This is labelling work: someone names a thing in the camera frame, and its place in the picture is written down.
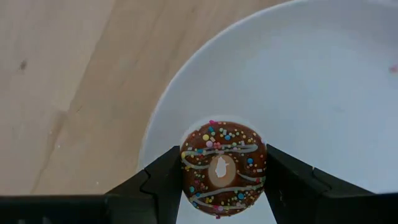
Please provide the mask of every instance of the plate rim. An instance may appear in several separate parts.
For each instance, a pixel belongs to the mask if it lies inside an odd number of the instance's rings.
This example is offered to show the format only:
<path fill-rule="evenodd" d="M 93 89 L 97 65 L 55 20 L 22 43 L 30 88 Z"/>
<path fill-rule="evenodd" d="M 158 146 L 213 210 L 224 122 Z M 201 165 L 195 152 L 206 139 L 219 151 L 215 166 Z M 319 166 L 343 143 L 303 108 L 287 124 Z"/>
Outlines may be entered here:
<path fill-rule="evenodd" d="M 171 86 L 176 82 L 177 78 L 179 76 L 181 76 L 181 74 L 187 69 L 189 64 L 191 64 L 193 61 L 195 61 L 195 59 L 197 57 L 199 57 L 199 55 L 202 54 L 202 52 L 204 52 L 206 49 L 208 49 L 215 42 L 215 40 L 221 38 L 224 35 L 227 35 L 229 32 L 232 32 L 233 30 L 237 29 L 239 26 L 243 26 L 245 23 L 249 22 L 250 20 L 252 20 L 256 17 L 263 16 L 264 14 L 271 12 L 271 11 L 275 11 L 275 10 L 282 9 L 285 7 L 291 7 L 291 6 L 294 6 L 297 4 L 301 4 L 303 2 L 310 2 L 310 1 L 314 1 L 314 0 L 291 0 L 291 1 L 283 2 L 283 3 L 276 4 L 271 7 L 261 9 L 260 11 L 257 11 L 253 14 L 250 14 L 250 15 L 232 23 L 227 28 L 225 28 L 222 31 L 220 31 L 219 33 L 217 33 L 214 37 L 207 40 L 197 51 L 195 51 L 195 53 L 193 53 L 193 55 L 182 65 L 182 67 L 173 76 L 173 78 L 171 79 L 171 81 L 169 82 L 169 84 L 167 85 L 167 87 L 165 88 L 163 93 L 161 94 L 159 100 L 157 101 L 154 110 L 150 114 L 150 118 L 148 120 L 146 129 L 144 132 L 144 136 L 142 137 L 142 140 L 141 140 L 141 147 L 139 149 L 139 156 L 138 156 L 136 172 L 139 172 L 141 169 L 145 168 L 145 167 L 142 167 L 142 164 L 143 164 L 142 161 L 143 161 L 144 155 L 145 155 L 145 148 L 147 147 L 146 142 L 148 140 L 148 133 L 153 127 L 154 118 L 156 117 L 157 113 L 159 112 L 159 108 L 160 108 L 162 102 L 164 101 L 167 92 L 169 92 L 169 90 L 171 89 Z"/>

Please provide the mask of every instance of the chocolate glaze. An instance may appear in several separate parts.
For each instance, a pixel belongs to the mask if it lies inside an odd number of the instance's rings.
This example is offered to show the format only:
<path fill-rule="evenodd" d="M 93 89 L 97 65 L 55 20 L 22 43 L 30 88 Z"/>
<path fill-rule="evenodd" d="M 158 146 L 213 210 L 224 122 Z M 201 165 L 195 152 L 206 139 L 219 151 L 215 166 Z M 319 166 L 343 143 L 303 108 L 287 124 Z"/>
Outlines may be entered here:
<path fill-rule="evenodd" d="M 219 155 L 229 156 L 236 166 L 232 182 L 224 187 L 209 179 L 208 166 Z M 263 191 L 266 145 L 246 126 L 210 121 L 187 136 L 181 145 L 181 158 L 183 191 L 192 205 L 205 213 L 221 217 L 242 212 Z"/>

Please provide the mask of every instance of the wooden surface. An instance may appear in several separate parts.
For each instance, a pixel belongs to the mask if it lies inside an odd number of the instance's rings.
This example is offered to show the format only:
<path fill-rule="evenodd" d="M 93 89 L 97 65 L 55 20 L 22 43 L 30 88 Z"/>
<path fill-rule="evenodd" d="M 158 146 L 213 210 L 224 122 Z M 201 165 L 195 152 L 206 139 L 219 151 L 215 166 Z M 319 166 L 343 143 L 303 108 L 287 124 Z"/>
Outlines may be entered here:
<path fill-rule="evenodd" d="M 0 194 L 103 193 L 134 175 L 152 110 L 183 63 L 233 22 L 282 1 L 31 0 L 41 2 L 36 14 L 46 12 L 34 24 L 26 16 L 34 14 L 31 6 L 7 0 L 25 9 L 26 24 L 18 29 L 28 31 L 0 39 L 7 49 L 0 53 L 1 73 L 9 74 L 0 83 L 0 177 L 7 182 Z M 3 28 L 3 20 L 2 34 L 13 29 Z M 30 45 L 29 32 L 39 44 Z M 13 38 L 33 49 L 31 55 Z"/>

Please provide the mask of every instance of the white icing drizzle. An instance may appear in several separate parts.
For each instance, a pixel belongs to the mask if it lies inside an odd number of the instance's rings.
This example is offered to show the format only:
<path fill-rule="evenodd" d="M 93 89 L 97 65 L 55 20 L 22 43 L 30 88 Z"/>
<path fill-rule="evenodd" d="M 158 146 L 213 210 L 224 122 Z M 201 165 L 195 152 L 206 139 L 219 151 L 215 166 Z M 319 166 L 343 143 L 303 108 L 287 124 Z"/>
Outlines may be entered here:
<path fill-rule="evenodd" d="M 259 179 L 260 182 L 266 181 L 266 177 L 248 177 L 246 175 L 243 175 L 241 173 L 238 173 L 238 175 L 240 175 L 242 178 L 246 179 L 246 180 L 250 180 L 253 182 L 256 182 L 257 179 Z"/>

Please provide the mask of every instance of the wood grain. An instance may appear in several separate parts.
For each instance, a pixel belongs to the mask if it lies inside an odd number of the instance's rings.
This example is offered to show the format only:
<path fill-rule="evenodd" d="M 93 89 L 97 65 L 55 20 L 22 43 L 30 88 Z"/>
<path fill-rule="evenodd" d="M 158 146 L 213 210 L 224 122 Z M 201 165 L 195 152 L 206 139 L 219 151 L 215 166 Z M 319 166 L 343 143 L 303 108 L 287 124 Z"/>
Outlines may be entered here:
<path fill-rule="evenodd" d="M 115 0 L 31 192 L 103 193 L 134 175 L 152 110 L 177 70 L 224 28 L 283 1 Z"/>
<path fill-rule="evenodd" d="M 0 194 L 34 189 L 113 3 L 0 1 Z"/>

